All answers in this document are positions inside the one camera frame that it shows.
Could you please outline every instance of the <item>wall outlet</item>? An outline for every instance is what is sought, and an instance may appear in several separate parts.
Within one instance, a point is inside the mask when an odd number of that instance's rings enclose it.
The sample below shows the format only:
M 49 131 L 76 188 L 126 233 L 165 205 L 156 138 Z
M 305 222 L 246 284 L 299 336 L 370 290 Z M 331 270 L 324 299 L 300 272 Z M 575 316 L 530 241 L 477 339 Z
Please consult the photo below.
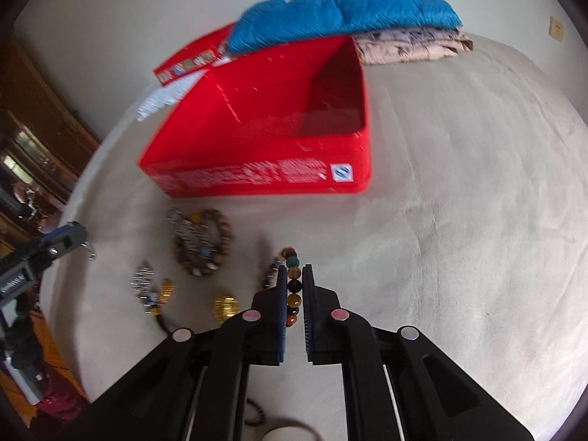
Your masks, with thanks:
M 549 35 L 559 42 L 563 40 L 563 23 L 557 21 L 553 16 L 549 20 Z

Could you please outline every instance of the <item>white label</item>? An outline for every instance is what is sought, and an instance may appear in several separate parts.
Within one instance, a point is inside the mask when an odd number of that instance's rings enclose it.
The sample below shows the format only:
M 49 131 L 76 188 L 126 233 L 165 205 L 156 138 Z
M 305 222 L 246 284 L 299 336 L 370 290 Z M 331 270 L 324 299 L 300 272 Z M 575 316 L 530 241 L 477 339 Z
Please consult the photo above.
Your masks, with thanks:
M 331 164 L 331 174 L 335 182 L 354 181 L 354 168 L 351 164 Z

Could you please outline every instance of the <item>red box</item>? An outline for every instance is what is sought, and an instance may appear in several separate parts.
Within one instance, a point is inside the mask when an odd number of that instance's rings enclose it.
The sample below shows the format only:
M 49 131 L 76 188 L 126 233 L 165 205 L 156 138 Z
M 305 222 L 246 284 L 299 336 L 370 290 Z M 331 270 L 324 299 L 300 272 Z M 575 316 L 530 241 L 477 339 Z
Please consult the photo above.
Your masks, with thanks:
M 364 190 L 368 107 L 354 42 L 290 43 L 211 68 L 138 164 L 172 197 Z

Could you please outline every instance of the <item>white cloth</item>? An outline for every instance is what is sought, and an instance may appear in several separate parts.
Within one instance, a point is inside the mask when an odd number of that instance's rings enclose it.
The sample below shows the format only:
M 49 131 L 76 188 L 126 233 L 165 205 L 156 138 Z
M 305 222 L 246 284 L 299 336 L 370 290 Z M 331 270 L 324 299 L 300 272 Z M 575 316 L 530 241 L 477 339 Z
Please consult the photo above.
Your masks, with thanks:
M 215 327 L 228 291 L 247 308 L 260 267 L 291 245 L 317 284 L 374 326 L 421 329 L 490 395 L 547 441 L 588 380 L 588 130 L 542 72 L 474 38 L 459 58 L 369 67 L 373 177 L 360 194 L 171 200 L 136 160 L 167 108 L 100 148 L 65 218 L 86 225 L 98 258 L 76 251 L 41 291 L 64 358 L 97 398 L 162 339 L 130 281 L 143 259 L 176 291 L 165 314 Z M 170 256 L 165 211 L 216 207 L 235 240 L 208 279 Z M 269 416 L 346 439 L 340 368 L 306 361 L 304 324 L 286 362 L 252 367 L 249 394 Z

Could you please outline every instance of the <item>blue folded quilt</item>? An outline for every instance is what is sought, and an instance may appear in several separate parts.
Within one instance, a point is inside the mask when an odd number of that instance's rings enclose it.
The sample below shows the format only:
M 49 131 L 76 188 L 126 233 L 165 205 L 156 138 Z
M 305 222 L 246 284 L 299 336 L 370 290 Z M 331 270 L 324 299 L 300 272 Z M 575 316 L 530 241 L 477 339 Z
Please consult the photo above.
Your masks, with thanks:
M 445 0 L 267 0 L 243 13 L 227 47 L 240 54 L 321 36 L 399 26 L 449 29 L 461 24 Z

